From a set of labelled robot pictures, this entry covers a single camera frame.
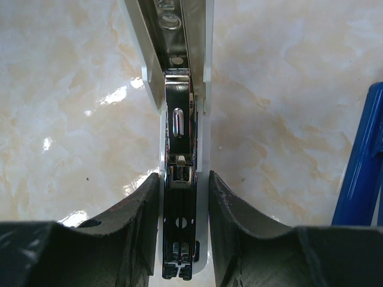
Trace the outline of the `blue black stapler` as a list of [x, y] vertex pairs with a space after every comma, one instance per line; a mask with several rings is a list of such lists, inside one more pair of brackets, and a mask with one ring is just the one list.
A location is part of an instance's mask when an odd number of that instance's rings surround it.
[[370, 226], [382, 187], [382, 83], [370, 86], [332, 225]]

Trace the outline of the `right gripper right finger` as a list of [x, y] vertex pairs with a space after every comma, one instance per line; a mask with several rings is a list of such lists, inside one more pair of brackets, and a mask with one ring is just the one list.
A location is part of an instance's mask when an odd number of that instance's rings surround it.
[[382, 228], [289, 227], [209, 175], [217, 286], [381, 286]]

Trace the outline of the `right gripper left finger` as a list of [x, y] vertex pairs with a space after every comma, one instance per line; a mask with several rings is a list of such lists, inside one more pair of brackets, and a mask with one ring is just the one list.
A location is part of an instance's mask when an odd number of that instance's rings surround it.
[[1, 222], [2, 286], [147, 286], [154, 273], [159, 176], [77, 227]]

